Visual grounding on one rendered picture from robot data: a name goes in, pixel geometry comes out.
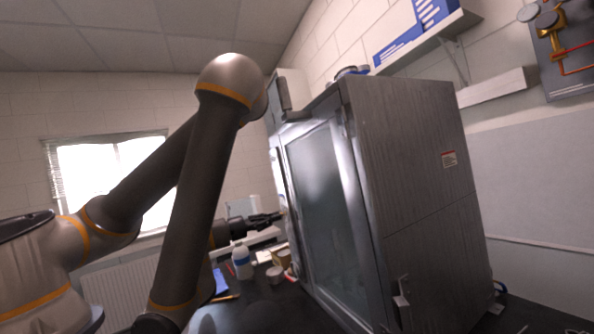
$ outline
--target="cabinet side panel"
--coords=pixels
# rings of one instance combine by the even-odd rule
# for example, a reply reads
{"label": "cabinet side panel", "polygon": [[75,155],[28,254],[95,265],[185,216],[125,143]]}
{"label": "cabinet side panel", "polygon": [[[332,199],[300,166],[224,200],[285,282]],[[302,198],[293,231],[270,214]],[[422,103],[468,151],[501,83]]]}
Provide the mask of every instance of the cabinet side panel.
{"label": "cabinet side panel", "polygon": [[[339,85],[382,238],[474,191],[452,83],[345,75]],[[458,164],[444,168],[452,150]]]}
{"label": "cabinet side panel", "polygon": [[391,282],[407,275],[412,333],[468,333],[493,297],[476,193],[382,241]]}

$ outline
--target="wall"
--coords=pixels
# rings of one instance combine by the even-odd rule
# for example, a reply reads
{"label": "wall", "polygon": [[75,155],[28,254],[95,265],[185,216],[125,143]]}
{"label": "wall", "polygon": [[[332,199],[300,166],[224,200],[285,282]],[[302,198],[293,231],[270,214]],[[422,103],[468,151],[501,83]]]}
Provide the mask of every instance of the wall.
{"label": "wall", "polygon": [[[366,38],[376,33],[374,26],[393,19],[391,10],[399,1],[410,0],[314,0],[278,67],[304,70],[316,96],[342,67],[368,63],[371,55],[365,46]],[[525,66],[531,84],[525,91],[463,109],[461,116],[467,135],[594,108],[594,93],[547,104],[530,32],[515,19],[518,10],[530,2],[533,1],[460,0],[462,6],[484,18],[462,33],[456,43],[446,43],[464,80],[477,84]],[[396,76],[445,80],[453,82],[457,90],[462,87],[454,65],[441,47],[409,64]],[[496,223],[484,219],[487,229]],[[506,282],[512,293],[594,321],[594,314],[586,307],[594,300],[594,291],[586,280],[592,275],[588,269],[591,255],[492,239],[487,240],[487,246],[494,276]],[[567,274],[565,270],[571,274],[563,275],[562,272]]]}
{"label": "wall", "polygon": [[[0,219],[53,209],[40,136],[168,128],[198,109],[197,75],[168,73],[0,72]],[[261,196],[279,210],[264,120],[239,130],[216,217],[224,202]]]}

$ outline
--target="radiator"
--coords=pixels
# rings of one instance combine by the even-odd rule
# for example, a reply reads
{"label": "radiator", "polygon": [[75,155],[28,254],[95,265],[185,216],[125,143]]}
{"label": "radiator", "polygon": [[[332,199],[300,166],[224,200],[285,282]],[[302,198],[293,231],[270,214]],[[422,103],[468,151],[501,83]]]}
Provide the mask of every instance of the radiator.
{"label": "radiator", "polygon": [[129,328],[147,305],[159,253],[81,277],[84,299],[101,305],[105,322],[97,334]]}

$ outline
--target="window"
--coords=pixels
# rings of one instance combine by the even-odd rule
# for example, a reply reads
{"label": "window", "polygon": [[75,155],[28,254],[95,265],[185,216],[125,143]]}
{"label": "window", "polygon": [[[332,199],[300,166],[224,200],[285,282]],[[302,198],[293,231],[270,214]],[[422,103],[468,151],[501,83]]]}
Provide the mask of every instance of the window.
{"label": "window", "polygon": [[[157,149],[167,130],[42,140],[52,194],[61,214],[79,211],[90,199],[108,194]],[[141,232],[169,223],[175,188],[143,217]]]}

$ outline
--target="white bottle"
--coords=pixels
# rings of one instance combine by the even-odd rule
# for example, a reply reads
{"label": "white bottle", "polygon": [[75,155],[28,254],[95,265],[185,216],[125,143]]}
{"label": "white bottle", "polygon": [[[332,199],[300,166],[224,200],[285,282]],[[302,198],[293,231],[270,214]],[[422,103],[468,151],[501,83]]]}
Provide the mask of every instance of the white bottle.
{"label": "white bottle", "polygon": [[252,278],[253,267],[250,261],[250,250],[241,241],[235,242],[235,248],[231,253],[231,260],[233,260],[238,280]]}

